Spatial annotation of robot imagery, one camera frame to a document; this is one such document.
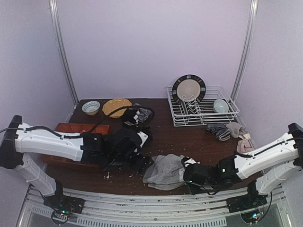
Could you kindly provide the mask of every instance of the brown table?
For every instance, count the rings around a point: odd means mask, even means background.
[[[81,107],[89,100],[81,100],[69,123],[95,124],[103,118],[100,110],[95,116],[88,116],[82,112]],[[101,106],[108,100],[98,100]],[[204,127],[174,128],[167,99],[130,99],[134,103],[151,107],[155,110],[155,118],[150,123],[154,140],[144,145],[142,153],[149,156],[156,155],[185,155],[200,161],[202,165],[216,165],[225,157],[233,155],[238,139],[218,141],[214,135],[205,131]],[[121,128],[119,119],[107,119],[102,124],[110,125],[111,133]],[[142,175],[132,172],[129,168],[111,168],[106,172],[87,173],[81,170],[69,170],[64,167],[49,166],[47,173],[58,179],[64,187],[88,191],[103,192],[122,195],[176,195],[187,194],[188,189],[182,186],[175,190],[165,192],[149,188],[142,183]],[[247,186],[249,182],[261,176],[257,173],[242,183],[236,184],[232,189]]]

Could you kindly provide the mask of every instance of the bowl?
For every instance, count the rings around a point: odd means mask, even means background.
[[[223,99],[217,99],[214,102],[214,111],[216,113],[227,113],[229,111],[229,107],[227,102]]]
[[[96,113],[98,113],[99,108],[100,108],[100,103],[99,102],[90,101],[90,102],[85,103],[82,106],[82,111],[84,113],[86,113],[87,115],[94,116],[94,115],[96,115]]]

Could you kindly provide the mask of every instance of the folded cloth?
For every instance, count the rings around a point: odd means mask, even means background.
[[[223,123],[207,124],[206,130],[215,134],[216,138],[220,141],[229,140],[231,130],[228,129]]]
[[[250,151],[253,151],[254,148],[251,147],[250,143],[247,140],[240,140],[237,146],[237,152],[244,154]]]
[[[143,177],[143,183],[148,183],[151,188],[169,191],[184,184],[184,167],[181,163],[183,155],[167,156],[159,155],[152,157],[154,164],[149,167]]]
[[[231,122],[226,127],[231,130],[231,135],[234,138],[248,134],[246,128],[236,122]]]

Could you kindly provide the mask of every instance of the white wire dish rack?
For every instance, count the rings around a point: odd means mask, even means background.
[[[177,104],[171,94],[172,86],[167,87],[171,116],[175,127],[201,126],[210,123],[228,124],[234,121],[240,112],[237,105],[221,86],[208,86],[202,101],[197,102],[194,96],[182,97],[181,104]],[[229,106],[227,113],[216,113],[214,102],[223,99]]]

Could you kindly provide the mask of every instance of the plate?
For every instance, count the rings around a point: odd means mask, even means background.
[[[182,100],[200,102],[206,93],[204,81],[196,75],[184,75],[177,79],[172,86],[172,97],[176,103],[181,104]]]

